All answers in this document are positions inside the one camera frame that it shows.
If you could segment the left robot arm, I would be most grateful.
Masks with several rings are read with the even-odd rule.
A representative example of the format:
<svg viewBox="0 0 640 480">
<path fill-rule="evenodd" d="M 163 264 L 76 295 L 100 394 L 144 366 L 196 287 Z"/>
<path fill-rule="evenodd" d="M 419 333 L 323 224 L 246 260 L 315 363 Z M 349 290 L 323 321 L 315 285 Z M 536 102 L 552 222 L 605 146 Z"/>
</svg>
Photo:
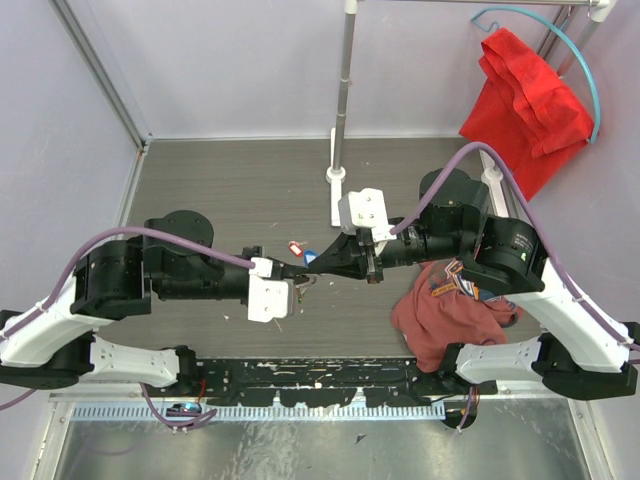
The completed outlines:
<svg viewBox="0 0 640 480">
<path fill-rule="evenodd" d="M 97 332 L 150 314 L 154 297 L 238 300 L 256 322 L 292 314 L 295 289 L 309 280 L 305 267 L 270 258 L 259 246 L 223 254 L 213 240 L 206 217 L 179 210 L 85 242 L 45 299 L 25 312 L 2 311 L 2 383 L 55 390 L 88 380 L 134 382 L 194 393 L 202 375 L 190 348 L 128 347 Z"/>
</svg>

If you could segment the metal keyring with keys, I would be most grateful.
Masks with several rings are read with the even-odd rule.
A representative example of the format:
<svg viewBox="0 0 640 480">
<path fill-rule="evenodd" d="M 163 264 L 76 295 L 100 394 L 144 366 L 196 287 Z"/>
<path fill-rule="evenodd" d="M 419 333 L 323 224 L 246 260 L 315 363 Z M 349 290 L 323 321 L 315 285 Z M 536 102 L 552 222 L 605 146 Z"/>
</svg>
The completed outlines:
<svg viewBox="0 0 640 480">
<path fill-rule="evenodd" d="M 298 275 L 294 278 L 296 303 L 304 301 L 306 291 L 317 282 L 318 277 L 313 274 Z"/>
</svg>

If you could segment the blue tagged key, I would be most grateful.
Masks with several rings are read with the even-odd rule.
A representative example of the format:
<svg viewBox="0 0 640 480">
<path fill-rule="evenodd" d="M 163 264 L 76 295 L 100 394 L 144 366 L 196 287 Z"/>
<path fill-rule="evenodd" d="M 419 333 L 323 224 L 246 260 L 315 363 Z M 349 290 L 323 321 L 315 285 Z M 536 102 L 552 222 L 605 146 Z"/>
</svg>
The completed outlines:
<svg viewBox="0 0 640 480">
<path fill-rule="evenodd" d="M 305 250 L 303 252 L 304 265 L 308 267 L 317 257 L 318 254 L 315 251 L 309 249 Z"/>
</svg>

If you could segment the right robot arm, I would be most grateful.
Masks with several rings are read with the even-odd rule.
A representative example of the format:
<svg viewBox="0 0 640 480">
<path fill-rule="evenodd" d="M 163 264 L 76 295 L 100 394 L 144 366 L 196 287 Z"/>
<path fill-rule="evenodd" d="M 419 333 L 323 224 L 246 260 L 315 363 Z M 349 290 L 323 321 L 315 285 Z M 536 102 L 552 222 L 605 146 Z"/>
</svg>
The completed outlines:
<svg viewBox="0 0 640 480">
<path fill-rule="evenodd" d="M 544 325 L 545 333 L 520 344 L 446 345 L 438 364 L 444 390 L 459 394 L 471 384 L 497 380 L 539 381 L 574 400 L 635 394 L 639 378 L 612 334 L 589 327 L 591 307 L 561 278 L 533 226 L 487 212 L 488 187 L 467 173 L 440 169 L 425 175 L 426 201 L 416 219 L 395 219 L 387 240 L 364 227 L 347 228 L 309 264 L 314 274 L 379 283 L 386 268 L 453 255 L 463 280 L 515 301 Z"/>
</svg>

